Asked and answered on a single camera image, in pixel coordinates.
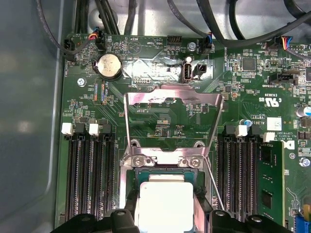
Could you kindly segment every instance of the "screw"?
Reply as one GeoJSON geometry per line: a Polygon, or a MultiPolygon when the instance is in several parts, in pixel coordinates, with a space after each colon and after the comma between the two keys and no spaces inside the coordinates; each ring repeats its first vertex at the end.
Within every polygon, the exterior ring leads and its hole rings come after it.
{"type": "Polygon", "coordinates": [[[84,86],[86,86],[86,80],[83,79],[83,78],[79,78],[78,81],[77,81],[77,83],[78,83],[78,86],[79,86],[79,87],[84,87],[84,86]]]}
{"type": "Polygon", "coordinates": [[[225,216],[224,212],[222,211],[216,211],[216,214],[220,217],[225,216]]]}
{"type": "Polygon", "coordinates": [[[198,159],[196,159],[196,158],[192,158],[192,159],[190,160],[190,163],[191,163],[191,165],[192,165],[193,167],[199,167],[200,164],[201,164],[200,160],[198,160],[198,159]]]}
{"type": "Polygon", "coordinates": [[[125,215],[125,212],[124,211],[119,211],[119,212],[117,212],[117,215],[125,215]]]}
{"type": "Polygon", "coordinates": [[[310,162],[310,160],[307,159],[307,158],[301,158],[301,159],[299,160],[299,164],[300,164],[302,167],[308,167],[308,166],[310,166],[311,162],[310,162]]]}
{"type": "Polygon", "coordinates": [[[261,218],[260,218],[260,217],[257,217],[257,216],[252,217],[252,220],[253,220],[254,222],[262,222],[261,218]]]}
{"type": "Polygon", "coordinates": [[[144,160],[140,156],[134,157],[134,164],[135,166],[143,166],[144,160]]]}
{"type": "Polygon", "coordinates": [[[190,42],[190,43],[188,44],[188,49],[189,49],[189,51],[191,51],[191,52],[195,51],[195,50],[196,50],[196,43],[190,42]]]}

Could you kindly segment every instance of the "integrated circuit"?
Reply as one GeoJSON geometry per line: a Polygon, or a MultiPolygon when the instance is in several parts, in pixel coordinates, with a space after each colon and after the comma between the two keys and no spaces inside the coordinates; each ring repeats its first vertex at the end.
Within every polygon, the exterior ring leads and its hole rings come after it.
{"type": "Polygon", "coordinates": [[[261,202],[264,206],[271,209],[272,207],[272,195],[264,190],[261,191],[261,202]]]}
{"type": "Polygon", "coordinates": [[[250,57],[243,57],[242,60],[243,70],[255,71],[256,70],[256,59],[250,57]]]}
{"type": "Polygon", "coordinates": [[[271,163],[272,161],[272,151],[269,147],[262,147],[261,158],[264,163],[271,163]]]}

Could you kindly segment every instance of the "label sticker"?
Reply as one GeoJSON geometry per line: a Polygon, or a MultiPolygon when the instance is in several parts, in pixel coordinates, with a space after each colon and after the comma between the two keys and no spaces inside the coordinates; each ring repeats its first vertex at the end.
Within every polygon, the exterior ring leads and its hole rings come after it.
{"type": "Polygon", "coordinates": [[[269,130],[269,131],[282,131],[282,118],[280,118],[280,117],[267,117],[267,130],[269,130]]]}

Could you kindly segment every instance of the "connector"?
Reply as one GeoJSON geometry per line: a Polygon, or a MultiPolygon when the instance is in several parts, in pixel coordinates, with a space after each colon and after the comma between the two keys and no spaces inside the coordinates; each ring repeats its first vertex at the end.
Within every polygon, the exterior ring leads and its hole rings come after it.
{"type": "MultiPolygon", "coordinates": [[[[67,50],[70,50],[70,51],[74,51],[74,49],[75,49],[75,44],[74,44],[74,42],[73,42],[72,40],[70,40],[70,39],[65,39],[65,40],[64,40],[64,48],[67,49],[67,50]]],[[[74,55],[72,55],[72,54],[64,53],[64,58],[65,58],[67,61],[75,62],[74,55]]]]}
{"type": "Polygon", "coordinates": [[[208,55],[212,50],[212,41],[209,36],[201,40],[201,53],[202,55],[208,55]]]}
{"type": "Polygon", "coordinates": [[[187,83],[192,80],[192,65],[184,63],[181,70],[182,83],[187,83]]]}
{"type": "Polygon", "coordinates": [[[295,222],[295,232],[296,233],[309,233],[310,232],[310,222],[305,221],[302,216],[296,216],[295,222]]]}
{"type": "Polygon", "coordinates": [[[167,45],[181,46],[182,36],[168,35],[167,45]]]}
{"type": "Polygon", "coordinates": [[[193,77],[197,76],[197,75],[200,77],[202,74],[205,74],[206,71],[207,71],[207,65],[205,65],[205,64],[197,64],[196,67],[193,70],[192,75],[193,75],[193,77]]]}
{"type": "Polygon", "coordinates": [[[293,73],[277,73],[271,75],[268,79],[269,84],[276,84],[276,83],[290,83],[293,85],[297,85],[297,78],[293,73]]]}
{"type": "Polygon", "coordinates": [[[267,42],[267,48],[271,50],[278,50],[283,47],[282,37],[275,36],[272,40],[267,42]]]}
{"type": "Polygon", "coordinates": [[[99,51],[105,51],[105,37],[102,30],[98,30],[98,38],[95,39],[95,45],[99,51]]]}

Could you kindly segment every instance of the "wire connector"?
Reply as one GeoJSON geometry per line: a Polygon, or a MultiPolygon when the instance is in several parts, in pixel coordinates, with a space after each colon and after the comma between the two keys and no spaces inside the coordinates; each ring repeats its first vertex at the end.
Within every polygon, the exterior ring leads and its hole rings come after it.
{"type": "Polygon", "coordinates": [[[267,42],[267,48],[270,50],[278,50],[283,47],[281,36],[275,36],[272,40],[267,42]]]}

